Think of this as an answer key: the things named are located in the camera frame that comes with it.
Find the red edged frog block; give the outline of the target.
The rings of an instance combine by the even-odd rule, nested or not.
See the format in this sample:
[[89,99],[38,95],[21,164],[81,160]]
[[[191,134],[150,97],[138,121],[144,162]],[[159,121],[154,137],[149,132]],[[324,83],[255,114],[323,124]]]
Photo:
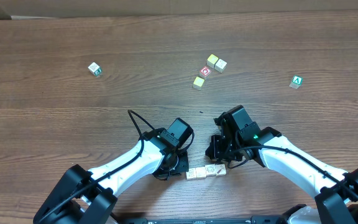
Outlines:
[[191,169],[188,170],[188,172],[186,172],[186,179],[187,180],[197,179],[197,174],[196,174],[196,169],[195,168],[191,168]]

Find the hammer picture wooden block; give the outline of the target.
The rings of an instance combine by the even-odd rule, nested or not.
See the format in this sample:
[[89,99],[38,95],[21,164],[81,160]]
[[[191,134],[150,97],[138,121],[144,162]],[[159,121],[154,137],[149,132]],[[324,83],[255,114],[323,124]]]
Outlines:
[[216,176],[226,175],[226,166],[224,164],[215,165]]

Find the yellow G letter block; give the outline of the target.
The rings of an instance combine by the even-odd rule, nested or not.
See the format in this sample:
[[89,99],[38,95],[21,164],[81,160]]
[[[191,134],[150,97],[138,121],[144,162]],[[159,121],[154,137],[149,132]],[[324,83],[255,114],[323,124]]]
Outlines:
[[197,179],[206,178],[206,168],[205,167],[197,167],[196,168],[196,178]]

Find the animal picture wooden block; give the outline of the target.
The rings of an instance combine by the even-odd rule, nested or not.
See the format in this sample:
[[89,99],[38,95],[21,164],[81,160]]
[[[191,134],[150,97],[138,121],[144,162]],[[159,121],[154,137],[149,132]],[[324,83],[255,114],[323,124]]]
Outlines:
[[206,170],[207,177],[216,175],[216,165],[215,164],[205,165],[205,170]]

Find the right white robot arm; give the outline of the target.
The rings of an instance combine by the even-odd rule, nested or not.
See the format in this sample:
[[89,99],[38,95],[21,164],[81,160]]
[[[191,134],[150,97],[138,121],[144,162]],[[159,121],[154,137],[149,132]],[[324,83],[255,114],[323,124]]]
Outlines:
[[216,162],[255,161],[274,170],[314,198],[317,208],[290,211],[287,223],[358,223],[358,169],[347,172],[298,149],[279,131],[224,130],[205,151]]

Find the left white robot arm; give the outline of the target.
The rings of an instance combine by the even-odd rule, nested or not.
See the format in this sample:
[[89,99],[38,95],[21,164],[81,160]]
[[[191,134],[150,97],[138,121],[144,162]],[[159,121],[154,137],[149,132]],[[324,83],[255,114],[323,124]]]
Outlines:
[[53,188],[33,219],[34,223],[105,223],[118,196],[139,179],[158,180],[188,171],[190,128],[159,128],[145,132],[125,154],[105,165],[85,170],[69,168]]

